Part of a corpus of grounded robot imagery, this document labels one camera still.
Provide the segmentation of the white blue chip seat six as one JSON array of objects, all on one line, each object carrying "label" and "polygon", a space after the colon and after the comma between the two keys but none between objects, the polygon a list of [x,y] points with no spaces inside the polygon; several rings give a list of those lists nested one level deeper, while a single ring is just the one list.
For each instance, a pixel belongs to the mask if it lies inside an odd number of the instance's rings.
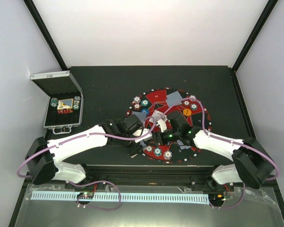
[{"label": "white blue chip seat six", "polygon": [[165,160],[170,160],[172,158],[172,152],[169,150],[165,151],[163,157]]}]

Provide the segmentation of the green blue chip seat two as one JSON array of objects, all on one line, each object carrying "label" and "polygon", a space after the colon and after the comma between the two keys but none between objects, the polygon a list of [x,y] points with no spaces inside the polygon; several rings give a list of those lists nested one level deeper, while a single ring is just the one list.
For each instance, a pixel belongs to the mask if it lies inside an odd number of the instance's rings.
[{"label": "green blue chip seat two", "polygon": [[197,106],[196,104],[191,104],[191,105],[190,105],[190,108],[191,108],[192,110],[197,110],[197,109],[198,109],[198,106]]}]

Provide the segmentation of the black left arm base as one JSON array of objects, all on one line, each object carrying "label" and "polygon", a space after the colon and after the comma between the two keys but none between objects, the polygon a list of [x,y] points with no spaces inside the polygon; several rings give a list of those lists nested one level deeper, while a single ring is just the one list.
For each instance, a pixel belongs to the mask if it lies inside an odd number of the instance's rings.
[{"label": "black left arm base", "polygon": [[90,185],[90,183],[94,182],[93,177],[86,177],[84,180],[82,180],[79,183],[75,183],[78,186],[74,186],[71,183],[65,183],[65,189],[88,189],[91,190],[92,188],[94,188],[94,184]]}]

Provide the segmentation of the blue card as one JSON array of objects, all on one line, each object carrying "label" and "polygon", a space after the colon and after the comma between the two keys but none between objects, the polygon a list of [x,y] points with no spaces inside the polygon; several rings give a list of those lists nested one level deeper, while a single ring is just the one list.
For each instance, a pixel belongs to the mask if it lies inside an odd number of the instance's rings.
[{"label": "blue card", "polygon": [[172,92],[172,93],[168,94],[167,99],[181,100],[182,96],[180,95],[180,93],[178,91],[176,91],[176,92]]},{"label": "blue card", "polygon": [[133,111],[133,112],[132,112],[132,115],[137,116],[138,119],[139,119],[141,122],[145,121],[145,120],[146,120],[146,117],[147,117],[147,114],[144,113],[144,112],[135,112],[135,111]]}]

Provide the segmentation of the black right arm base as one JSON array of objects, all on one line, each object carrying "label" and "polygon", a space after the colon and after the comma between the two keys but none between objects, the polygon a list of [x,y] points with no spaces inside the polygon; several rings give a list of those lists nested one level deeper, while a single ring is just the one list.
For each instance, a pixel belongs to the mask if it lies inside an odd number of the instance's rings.
[{"label": "black right arm base", "polygon": [[190,177],[191,187],[196,191],[223,192],[234,191],[234,187],[229,184],[219,184],[212,177],[204,175],[194,175]]}]

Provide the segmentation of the green chip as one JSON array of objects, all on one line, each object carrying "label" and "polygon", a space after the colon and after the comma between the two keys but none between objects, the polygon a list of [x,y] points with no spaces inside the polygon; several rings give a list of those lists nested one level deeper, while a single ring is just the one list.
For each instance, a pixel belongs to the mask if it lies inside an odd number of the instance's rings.
[{"label": "green chip", "polygon": [[160,148],[155,148],[153,152],[154,152],[154,155],[157,157],[162,155],[162,151]]},{"label": "green chip", "polygon": [[149,104],[149,101],[146,100],[146,99],[144,99],[144,100],[141,101],[141,105],[142,105],[142,106],[147,106],[148,104]]}]

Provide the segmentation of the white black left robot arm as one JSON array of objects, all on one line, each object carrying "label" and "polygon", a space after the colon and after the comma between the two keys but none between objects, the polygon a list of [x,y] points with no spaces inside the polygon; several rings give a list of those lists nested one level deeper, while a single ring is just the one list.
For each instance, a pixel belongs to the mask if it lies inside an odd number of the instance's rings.
[{"label": "white black left robot arm", "polygon": [[92,128],[55,140],[45,140],[39,137],[34,140],[25,161],[17,170],[17,175],[22,177],[20,170],[28,167],[25,178],[31,178],[33,184],[41,185],[51,180],[65,181],[82,189],[89,188],[92,184],[92,175],[86,164],[70,164],[66,159],[93,148],[104,146],[124,146],[139,148],[140,142],[153,137],[153,129],[144,127],[136,115],[131,115],[124,120],[106,120]]}]

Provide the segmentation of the blue small blind button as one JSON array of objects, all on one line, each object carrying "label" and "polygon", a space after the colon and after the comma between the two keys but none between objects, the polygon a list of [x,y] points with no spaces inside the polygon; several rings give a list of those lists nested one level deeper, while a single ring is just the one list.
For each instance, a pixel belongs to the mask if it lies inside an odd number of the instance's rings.
[{"label": "blue small blind button", "polygon": [[145,114],[147,114],[147,115],[149,114],[149,110],[148,110],[148,109],[142,109],[141,112],[142,112],[142,113],[145,113]]}]

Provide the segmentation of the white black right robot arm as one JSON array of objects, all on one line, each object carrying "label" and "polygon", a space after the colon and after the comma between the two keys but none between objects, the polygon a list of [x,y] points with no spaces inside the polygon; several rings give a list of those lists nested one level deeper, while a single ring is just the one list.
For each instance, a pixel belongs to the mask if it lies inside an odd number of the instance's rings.
[{"label": "white black right robot arm", "polygon": [[230,182],[258,189],[265,181],[279,176],[276,163],[255,138],[232,139],[198,126],[176,127],[160,132],[156,137],[161,145],[180,141],[185,146],[208,150],[232,161],[232,165],[218,166],[206,178],[206,186],[212,191]]}]

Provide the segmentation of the white blue chip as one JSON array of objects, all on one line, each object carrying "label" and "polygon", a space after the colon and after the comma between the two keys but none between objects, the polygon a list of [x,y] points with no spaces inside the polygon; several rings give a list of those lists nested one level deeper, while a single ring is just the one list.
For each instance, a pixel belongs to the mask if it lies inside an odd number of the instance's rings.
[{"label": "white blue chip", "polygon": [[196,100],[196,96],[194,96],[194,95],[191,95],[189,98],[190,98],[190,100],[192,100],[192,101],[195,101],[195,100]]},{"label": "white blue chip", "polygon": [[136,103],[136,104],[139,104],[141,102],[141,98],[139,96],[135,96],[133,98],[133,102]]}]

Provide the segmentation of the yellow big blind button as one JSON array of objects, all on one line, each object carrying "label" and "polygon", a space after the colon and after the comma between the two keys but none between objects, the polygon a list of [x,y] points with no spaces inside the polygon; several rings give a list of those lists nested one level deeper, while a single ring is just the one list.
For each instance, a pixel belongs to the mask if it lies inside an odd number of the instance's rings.
[{"label": "yellow big blind button", "polygon": [[184,109],[183,110],[183,115],[184,116],[191,116],[192,115],[191,109],[188,109],[188,108]]}]

